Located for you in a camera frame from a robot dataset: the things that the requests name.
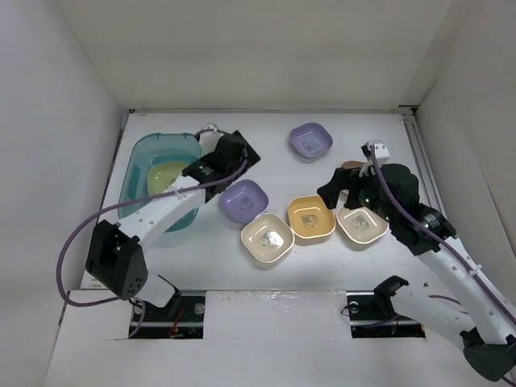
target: bowl rim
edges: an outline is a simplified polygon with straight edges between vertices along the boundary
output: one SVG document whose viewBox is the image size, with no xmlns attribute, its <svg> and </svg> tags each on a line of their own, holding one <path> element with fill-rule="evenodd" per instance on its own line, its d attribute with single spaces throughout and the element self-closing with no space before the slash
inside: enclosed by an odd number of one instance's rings
<svg viewBox="0 0 516 387">
<path fill-rule="evenodd" d="M 274 260 L 259 260 L 253 253 L 251 250 L 249 250 L 249 248 L 246 246 L 246 244 L 243 242 L 243 232 L 245 231 L 245 229 L 253 222 L 255 222 L 258 218 L 261 218 L 262 216 L 264 215 L 272 215 L 272 216 L 275 216 L 276 218 L 278 218 L 284 225 L 286 228 L 288 228 L 290 230 L 290 232 L 292 233 L 292 243 L 290 244 L 290 246 L 288 246 L 284 252 L 282 252 L 278 257 L 276 257 Z M 242 242 L 242 244 L 244 245 L 244 247 L 248 250 L 249 253 L 251 253 L 252 257 L 257 260 L 258 262 L 261 262 L 263 264 L 271 264 L 273 262 L 276 262 L 277 260 L 279 260 L 280 258 L 282 258 L 282 256 L 284 256 L 287 252 L 289 252 L 293 245 L 294 245 L 294 242 L 295 242 L 295 235 L 294 235 L 294 232 L 292 230 L 292 227 L 290 227 L 287 223 L 285 223 L 283 221 L 282 218 L 280 218 L 279 216 L 277 216 L 276 214 L 272 213 L 272 212 L 264 212 L 260 215 L 258 215 L 256 218 L 254 218 L 251 222 L 249 222 L 248 224 L 246 224 L 242 231 L 240 232 L 240 241 Z"/>
<path fill-rule="evenodd" d="M 327 134 L 327 136 L 329 137 L 330 139 L 330 146 L 328 148 L 324 148 L 321 152 L 319 153 L 316 153 L 314 155 L 307 155 L 306 153 L 304 153 L 299 147 L 298 145 L 293 141 L 293 132 L 296 131 L 297 129 L 299 129 L 300 127 L 304 127 L 306 125 L 316 125 L 318 127 L 319 130 L 322 130 L 323 132 L 325 132 Z M 326 130 L 326 128 L 321 125 L 320 123 L 303 123 L 302 125 L 299 125 L 298 127 L 295 127 L 294 129 L 292 129 L 289 133 L 289 140 L 290 140 L 290 143 L 293 145 L 294 148 L 296 148 L 296 151 L 298 151 L 298 153 L 305 157 L 306 159 L 311 159 L 313 157 L 317 157 L 317 156 L 320 156 L 322 155 L 324 152 L 328 152 L 330 150 L 330 148 L 333 146 L 333 137 L 331 136 L 330 132 Z"/>
<path fill-rule="evenodd" d="M 243 182 L 251 182 L 252 185 L 254 185 L 259 191 L 261 191 L 266 199 L 266 203 L 265 203 L 265 206 L 263 209 L 260 210 L 260 212 L 258 212 L 257 214 L 255 214 L 250 220 L 245 220 L 245 221 L 241 221 L 241 220 L 236 220 L 235 218 L 233 218 L 233 216 L 231 216 L 230 212 L 227 210 L 227 207 L 224 205 L 225 203 L 227 203 L 227 201 L 224 199 L 226 196 L 229 195 L 229 193 L 232 191 L 232 190 L 235 190 L 235 187 L 238 186 L 238 184 L 240 183 L 243 183 Z M 240 224 L 249 224 L 250 222 L 252 222 L 253 220 L 255 220 L 256 218 L 258 218 L 259 216 L 263 215 L 263 214 L 266 214 L 265 211 L 267 211 L 268 209 L 268 204 L 270 203 L 269 199 L 268 199 L 268 195 L 267 193 L 264 191 L 263 188 L 260 187 L 260 185 L 252 180 L 252 179 L 243 179 L 243 180 L 239 180 L 237 181 L 236 183 L 230 185 L 229 187 L 227 187 L 227 189 L 221 193 L 220 197 L 218 198 L 218 205 L 220 207 L 222 207 L 222 210 L 224 212 L 224 214 L 226 214 L 226 216 L 233 222 L 235 223 L 240 223 Z"/>
<path fill-rule="evenodd" d="M 302 235 L 299 235 L 295 230 L 294 228 L 292 227 L 292 222 L 290 220 L 290 205 L 292 204 L 292 202 L 295 202 L 296 200 L 298 199 L 304 199 L 304 198 L 318 198 L 321 200 L 321 202 L 323 203 L 324 205 L 324 208 L 328 211 L 331 212 L 331 219 L 333 220 L 333 227 L 331 228 L 331 231 L 327 232 L 326 234 L 320 234 L 320 235 L 314 235 L 314 236 L 302 236 Z M 323 199 L 318 196 L 318 195 L 310 195 L 310 196 L 300 196 L 299 198 L 294 198 L 292 199 L 290 202 L 289 202 L 289 205 L 287 206 L 287 216 L 289 217 L 289 223 L 290 223 L 290 229 L 292 230 L 292 232 L 298 236 L 299 238 L 301 239 L 313 239 L 313 238 L 322 238 L 324 236 L 328 236 L 330 235 L 333 231 L 335 231 L 335 228 L 337 227 L 337 224 L 336 224 L 336 221 L 335 221 L 335 216 L 333 216 L 333 211 L 329 210 L 326 205 L 324 204 L 324 201 Z"/>
<path fill-rule="evenodd" d="M 347 237 L 348 237 L 349 239 L 351 239 L 351 240 L 352 240 L 353 242 L 355 242 L 355 243 L 358 243 L 358 244 L 370 244 L 370 243 L 374 242 L 375 240 L 377 240 L 377 239 L 381 238 L 381 237 L 382 237 L 382 236 L 384 236 L 385 234 L 387 234 L 387 231 L 389 231 L 389 224 L 388 224 L 388 225 L 387 225 L 387 227 L 385 228 L 385 230 L 384 230 L 381 234 L 379 234 L 378 236 L 375 236 L 373 239 L 368 240 L 367 242 L 362 242 L 362 241 L 360 241 L 360 240 L 356 240 L 355 238 L 353 238 L 352 236 L 350 236 L 350 235 L 349 235 L 349 232 L 347 232 L 346 228 L 345 228 L 345 227 L 343 226 L 343 224 L 340 222 L 340 219 L 339 219 L 339 212 L 340 212 L 341 210 L 348 210 L 348 209 L 347 209 L 346 207 L 344 207 L 344 206 L 339 207 L 339 209 L 337 210 L 337 213 L 335 214 L 335 217 L 337 218 L 337 222 L 339 223 L 340 228 L 342 228 L 342 229 L 344 230 L 344 232 L 346 233 Z M 354 213 L 355 213 L 355 212 L 357 212 L 357 211 L 363 211 L 363 212 L 365 212 L 365 213 L 368 215 L 368 217 L 372 220 L 371 215 L 370 215 L 370 214 L 369 214 L 369 212 L 367 212 L 366 210 L 367 210 L 367 209 L 366 209 L 366 208 L 364 208 L 364 207 L 361 207 L 361 208 L 355 208 L 354 210 L 351 210 L 352 212 L 350 212 L 349 214 L 354 214 Z"/>
</svg>

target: white wall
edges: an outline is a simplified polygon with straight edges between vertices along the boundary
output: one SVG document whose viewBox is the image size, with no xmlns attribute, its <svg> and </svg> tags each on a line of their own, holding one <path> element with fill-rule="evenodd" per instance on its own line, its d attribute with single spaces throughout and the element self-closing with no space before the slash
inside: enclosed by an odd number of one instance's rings
<svg viewBox="0 0 516 387">
<path fill-rule="evenodd" d="M 447 214 L 516 302 L 516 2 L 472 0 L 417 113 Z"/>
<path fill-rule="evenodd" d="M 0 385 L 43 384 L 67 233 L 100 206 L 119 109 L 52 0 L 0 11 Z M 66 284 L 77 284 L 87 237 Z"/>
<path fill-rule="evenodd" d="M 123 108 L 419 103 L 463 1 L 57 0 Z"/>
</svg>

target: black clamp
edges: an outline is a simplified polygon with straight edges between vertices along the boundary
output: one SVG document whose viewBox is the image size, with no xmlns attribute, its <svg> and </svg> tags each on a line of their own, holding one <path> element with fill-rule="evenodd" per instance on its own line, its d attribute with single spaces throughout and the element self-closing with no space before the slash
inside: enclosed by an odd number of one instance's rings
<svg viewBox="0 0 516 387">
<path fill-rule="evenodd" d="M 376 307 L 385 316 L 385 318 L 392 318 L 396 315 L 390 298 L 394 296 L 396 291 L 402 286 L 408 285 L 409 282 L 407 280 L 398 276 L 392 276 L 374 288 Z"/>
</svg>

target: beige bowl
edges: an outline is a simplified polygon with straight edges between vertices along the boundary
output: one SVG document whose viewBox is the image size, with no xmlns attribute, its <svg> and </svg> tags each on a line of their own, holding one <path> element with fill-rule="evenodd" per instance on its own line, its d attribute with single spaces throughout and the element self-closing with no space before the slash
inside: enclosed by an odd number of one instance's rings
<svg viewBox="0 0 516 387">
<path fill-rule="evenodd" d="M 242 243 L 260 262 L 279 260 L 293 246 L 293 232 L 275 214 L 262 214 L 242 230 Z"/>
<path fill-rule="evenodd" d="M 289 204 L 289 222 L 300 238 L 310 239 L 329 235 L 335 229 L 335 217 L 319 196 L 297 198 Z"/>
<path fill-rule="evenodd" d="M 389 224 L 367 208 L 348 210 L 342 206 L 336 218 L 349 239 L 360 244 L 371 243 L 389 230 Z"/>
</svg>

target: purple bowl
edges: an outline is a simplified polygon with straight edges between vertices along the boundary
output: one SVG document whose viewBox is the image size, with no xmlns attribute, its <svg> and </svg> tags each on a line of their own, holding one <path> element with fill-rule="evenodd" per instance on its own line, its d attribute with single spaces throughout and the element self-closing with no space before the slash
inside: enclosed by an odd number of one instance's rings
<svg viewBox="0 0 516 387">
<path fill-rule="evenodd" d="M 267 210 L 268 196 L 253 180 L 242 180 L 227 188 L 219 203 L 233 222 L 249 223 Z"/>
<path fill-rule="evenodd" d="M 290 142 L 303 157 L 316 157 L 333 145 L 330 133 L 318 123 L 306 123 L 290 132 Z"/>
</svg>

